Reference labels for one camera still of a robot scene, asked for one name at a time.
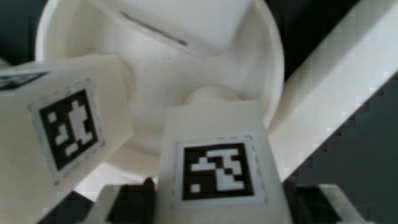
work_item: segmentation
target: black square pattern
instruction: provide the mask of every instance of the black square pattern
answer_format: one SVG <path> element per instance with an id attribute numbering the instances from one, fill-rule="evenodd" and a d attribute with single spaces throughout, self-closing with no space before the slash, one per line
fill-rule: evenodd
<path id="1" fill-rule="evenodd" d="M 245 144 L 185 148 L 183 201 L 254 196 Z"/>
<path id="2" fill-rule="evenodd" d="M 80 90 L 39 110 L 44 136 L 57 171 L 98 144 L 87 90 Z"/>
<path id="3" fill-rule="evenodd" d="M 32 83 L 48 72 L 27 73 L 21 75 L 2 75 L 0 76 L 0 91 L 16 90 L 28 83 Z"/>

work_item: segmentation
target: white curved surface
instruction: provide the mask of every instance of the white curved surface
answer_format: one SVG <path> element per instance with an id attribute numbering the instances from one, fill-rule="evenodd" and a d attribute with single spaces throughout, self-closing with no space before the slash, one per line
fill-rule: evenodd
<path id="1" fill-rule="evenodd" d="M 137 87 L 130 88 L 135 93 L 135 137 L 110 158 L 115 169 L 123 167 L 133 173 L 137 167 L 130 169 L 130 164 L 142 164 L 140 157 L 128 157 L 131 150 L 146 152 L 156 163 L 165 108 L 183 105 L 188 94 L 203 86 L 222 85 L 236 91 L 243 100 L 259 100 L 268 127 L 283 91 L 284 58 L 279 31 L 263 0 L 252 2 L 227 51 L 206 60 L 195 59 L 128 26 L 115 24 L 87 1 L 50 0 L 39 24 L 36 58 L 43 61 L 91 53 L 119 55 L 131 69 L 130 78 Z M 156 164 L 146 165 L 140 174 L 153 175 Z M 115 175 L 112 169 L 101 170 L 105 176 L 107 172 Z M 91 175 L 80 189 L 87 184 L 98 185 L 98 181 L 103 184 L 115 182 Z"/>

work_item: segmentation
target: marker cube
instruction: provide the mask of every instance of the marker cube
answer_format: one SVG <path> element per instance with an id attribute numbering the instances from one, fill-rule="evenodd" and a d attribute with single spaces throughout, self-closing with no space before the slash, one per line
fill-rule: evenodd
<path id="1" fill-rule="evenodd" d="M 91 0 L 114 20 L 201 58 L 227 49 L 251 0 Z"/>
<path id="2" fill-rule="evenodd" d="M 256 101 L 169 108 L 156 224 L 291 224 Z"/>
<path id="3" fill-rule="evenodd" d="M 133 135 L 114 56 L 0 72 L 0 223 L 37 223 Z"/>

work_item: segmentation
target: white plastic part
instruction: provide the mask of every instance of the white plastic part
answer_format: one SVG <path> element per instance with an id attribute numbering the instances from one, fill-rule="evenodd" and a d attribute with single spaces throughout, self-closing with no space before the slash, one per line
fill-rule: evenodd
<path id="1" fill-rule="evenodd" d="M 291 223 L 256 101 L 169 109 L 156 198 L 156 224 Z"/>
<path id="2" fill-rule="evenodd" d="M 373 224 L 366 222 L 339 187 L 330 184 L 322 184 L 320 190 L 341 218 L 338 224 Z"/>
<path id="3" fill-rule="evenodd" d="M 76 187 L 78 193 L 96 200 L 99 186 L 135 183 L 137 179 L 142 181 L 144 177 L 156 176 L 165 110 L 183 105 L 188 94 L 203 86 L 226 86 L 243 100 L 259 100 L 268 127 L 283 91 L 284 57 L 265 1 L 252 1 L 227 51 L 203 61 L 130 26 L 115 24 L 87 1 L 50 0 L 37 31 L 36 58 L 43 61 L 92 52 L 119 55 L 137 81 L 135 137 Z"/>
<path id="4" fill-rule="evenodd" d="M 107 222 L 108 213 L 114 207 L 114 202 L 121 192 L 121 185 L 105 186 L 101 189 L 101 194 L 98 202 L 91 208 L 91 212 L 85 217 L 85 221 L 78 224 L 110 224 Z"/>
<path id="5" fill-rule="evenodd" d="M 131 137 L 126 72 L 101 55 L 0 71 L 0 223 L 37 223 Z"/>
<path id="6" fill-rule="evenodd" d="M 398 1 L 359 1 L 286 82 L 270 128 L 283 180 L 398 71 L 396 21 Z"/>
<path id="7" fill-rule="evenodd" d="M 89 0 L 117 23 L 199 57 L 233 43 L 251 0 Z"/>
<path id="8" fill-rule="evenodd" d="M 224 86 L 206 86 L 190 94 L 185 104 L 217 104 L 231 101 L 240 101 L 233 90 Z"/>

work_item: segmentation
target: white border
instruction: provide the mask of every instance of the white border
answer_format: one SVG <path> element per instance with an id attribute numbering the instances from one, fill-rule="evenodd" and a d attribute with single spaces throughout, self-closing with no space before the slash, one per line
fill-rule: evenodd
<path id="1" fill-rule="evenodd" d="M 199 199 L 183 201 L 183 162 L 185 162 L 185 148 L 187 147 L 197 147 L 197 146 L 210 146 L 219 144 L 236 144 L 243 143 L 245 145 L 245 153 L 247 153 L 247 165 L 249 165 L 249 172 L 251 172 L 251 180 L 252 180 L 252 190 L 254 190 L 254 196 L 245 197 L 231 197 L 231 198 L 215 198 L 215 199 Z M 254 143 L 252 143 L 252 137 L 231 137 L 231 138 L 215 138 L 210 140 L 195 140 L 178 143 L 178 161 L 176 161 L 176 167 L 174 167 L 174 189 L 172 189 L 172 195 L 174 195 L 174 206 L 178 208 L 201 208 L 203 206 L 231 206 L 231 205 L 242 205 L 251 203 L 265 203 L 265 189 L 261 184 L 261 173 L 259 173 L 259 166 L 258 166 L 258 156 L 254 151 Z"/>
<path id="2" fill-rule="evenodd" d="M 48 139 L 46 139 L 46 131 L 44 131 L 43 122 L 41 122 L 39 110 L 82 90 L 85 90 L 85 93 L 87 93 L 89 107 L 91 107 L 91 113 L 92 113 L 92 123 L 94 123 L 96 134 L 98 134 L 98 143 L 91 146 L 84 154 L 76 157 L 75 161 L 68 164 L 68 166 L 59 171 L 55 161 L 53 161 L 52 148 L 50 148 Z M 73 85 L 69 88 L 59 91 L 52 96 L 41 99 L 30 105 L 30 113 L 34 115 L 32 116 L 34 126 L 37 130 L 39 141 L 43 144 L 43 154 L 48 161 L 48 168 L 50 168 L 50 172 L 52 172 L 53 180 L 57 184 L 62 178 L 66 177 L 66 175 L 69 174 L 69 172 L 73 171 L 73 169 L 76 168 L 78 164 L 87 160 L 89 156 L 94 154 L 94 152 L 105 145 L 103 131 L 99 127 L 98 108 L 94 105 L 94 94 L 91 90 L 91 80 L 85 80 L 84 82 L 76 83 L 76 85 Z"/>

